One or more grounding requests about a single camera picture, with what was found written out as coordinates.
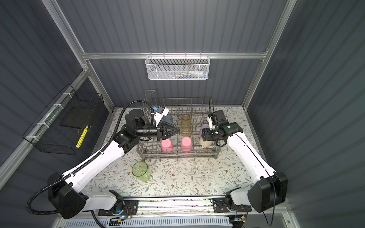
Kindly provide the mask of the blue transparent cup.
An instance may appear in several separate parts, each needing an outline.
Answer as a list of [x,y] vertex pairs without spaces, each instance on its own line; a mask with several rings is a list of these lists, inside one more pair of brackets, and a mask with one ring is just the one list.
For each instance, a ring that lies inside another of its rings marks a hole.
[[162,117],[162,122],[163,122],[164,126],[174,125],[173,117],[170,114],[168,114],[166,116],[163,116]]

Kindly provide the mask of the yellow transparent cup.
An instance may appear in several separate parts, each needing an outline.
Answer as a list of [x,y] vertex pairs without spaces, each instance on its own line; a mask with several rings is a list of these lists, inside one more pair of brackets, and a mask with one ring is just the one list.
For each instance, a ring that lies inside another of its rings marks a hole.
[[181,126],[180,126],[180,133],[184,137],[190,137],[192,135],[192,121],[189,115],[181,116]]

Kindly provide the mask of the lilac plastic cup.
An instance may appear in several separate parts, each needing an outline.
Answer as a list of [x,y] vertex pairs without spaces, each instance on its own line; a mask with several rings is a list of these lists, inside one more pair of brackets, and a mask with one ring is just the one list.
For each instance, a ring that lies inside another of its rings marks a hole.
[[210,129],[209,124],[208,123],[204,123],[201,128],[200,128],[200,132],[199,132],[199,137],[202,137],[202,132],[203,129]]

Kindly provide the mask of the pink plastic cup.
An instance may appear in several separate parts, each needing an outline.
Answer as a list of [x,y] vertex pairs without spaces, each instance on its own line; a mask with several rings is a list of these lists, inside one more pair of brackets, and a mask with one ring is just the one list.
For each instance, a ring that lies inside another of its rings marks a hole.
[[184,137],[181,141],[181,150],[184,153],[190,153],[193,149],[193,142],[190,137]]
[[161,149],[164,153],[170,154],[173,152],[174,145],[170,139],[165,139],[161,141]]

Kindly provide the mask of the beige plastic cup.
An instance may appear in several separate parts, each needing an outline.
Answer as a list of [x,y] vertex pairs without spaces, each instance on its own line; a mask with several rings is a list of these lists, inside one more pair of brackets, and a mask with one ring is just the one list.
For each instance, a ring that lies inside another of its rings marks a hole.
[[199,138],[200,145],[204,148],[208,148],[214,144],[214,141],[204,141],[203,138]]

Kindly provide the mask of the green transparent cup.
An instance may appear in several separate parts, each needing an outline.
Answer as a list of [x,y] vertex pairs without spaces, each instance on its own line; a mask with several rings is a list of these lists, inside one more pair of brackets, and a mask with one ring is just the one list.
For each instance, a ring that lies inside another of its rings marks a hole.
[[143,182],[150,180],[150,169],[146,162],[138,161],[132,167],[132,174]]

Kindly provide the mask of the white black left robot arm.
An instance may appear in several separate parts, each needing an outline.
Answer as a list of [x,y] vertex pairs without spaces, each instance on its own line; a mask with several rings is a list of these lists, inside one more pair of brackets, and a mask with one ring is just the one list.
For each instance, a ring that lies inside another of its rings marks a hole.
[[124,200],[116,191],[86,192],[84,187],[109,164],[138,145],[141,138],[155,137],[160,141],[179,134],[178,127],[162,120],[168,113],[168,108],[153,107],[153,119],[149,121],[143,110],[131,110],[125,116],[125,124],[116,128],[117,132],[111,137],[111,142],[62,176],[51,176],[49,180],[56,181],[56,184],[48,190],[48,199],[56,212],[64,219],[94,210],[111,211],[114,215],[124,214]]

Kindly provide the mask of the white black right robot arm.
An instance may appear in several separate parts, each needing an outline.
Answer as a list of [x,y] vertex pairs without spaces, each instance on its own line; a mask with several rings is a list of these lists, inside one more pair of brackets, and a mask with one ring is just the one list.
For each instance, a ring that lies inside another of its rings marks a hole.
[[243,205],[261,213],[285,202],[287,176],[282,172],[276,172],[264,161],[240,125],[236,122],[229,123],[222,110],[209,113],[207,120],[209,128],[202,130],[202,140],[224,141],[224,145],[236,152],[252,177],[253,186],[249,190],[236,188],[226,193],[226,205],[229,210]]

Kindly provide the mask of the floral table mat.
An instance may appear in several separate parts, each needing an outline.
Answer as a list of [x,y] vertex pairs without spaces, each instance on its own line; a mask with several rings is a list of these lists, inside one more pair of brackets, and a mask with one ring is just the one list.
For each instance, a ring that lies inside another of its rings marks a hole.
[[238,187],[253,186],[252,176],[228,146],[217,158],[153,158],[145,162],[150,179],[143,182],[132,174],[141,161],[136,148],[103,169],[84,188],[89,192],[115,190],[122,196],[223,195]]

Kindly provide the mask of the items in white basket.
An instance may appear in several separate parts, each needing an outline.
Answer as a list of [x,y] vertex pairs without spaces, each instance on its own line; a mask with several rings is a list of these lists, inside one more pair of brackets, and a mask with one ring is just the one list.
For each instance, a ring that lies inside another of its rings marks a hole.
[[185,71],[169,75],[172,78],[177,79],[208,79],[208,72],[206,71]]

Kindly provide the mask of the white mesh wall basket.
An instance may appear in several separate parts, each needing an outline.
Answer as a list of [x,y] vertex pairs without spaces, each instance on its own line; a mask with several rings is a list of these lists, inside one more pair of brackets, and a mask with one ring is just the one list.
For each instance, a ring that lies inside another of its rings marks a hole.
[[185,71],[206,71],[210,70],[210,58],[172,58],[166,57],[154,58],[148,56],[145,59],[145,66],[147,71],[148,79],[150,80],[205,80],[205,79],[177,79],[172,78],[169,75],[185,72]]

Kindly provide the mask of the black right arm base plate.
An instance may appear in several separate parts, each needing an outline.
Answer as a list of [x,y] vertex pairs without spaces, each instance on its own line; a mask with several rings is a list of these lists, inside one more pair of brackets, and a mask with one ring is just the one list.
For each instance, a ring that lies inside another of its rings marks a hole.
[[210,202],[213,205],[213,210],[215,213],[252,212],[252,207],[250,205],[236,205],[231,200],[228,200],[224,197],[211,198]]

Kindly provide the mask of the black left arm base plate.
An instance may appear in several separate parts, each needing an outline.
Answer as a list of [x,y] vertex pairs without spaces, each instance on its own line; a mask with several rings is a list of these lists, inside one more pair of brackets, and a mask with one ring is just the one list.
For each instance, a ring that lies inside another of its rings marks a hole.
[[99,210],[98,216],[134,216],[139,206],[138,200],[117,201],[110,210]]

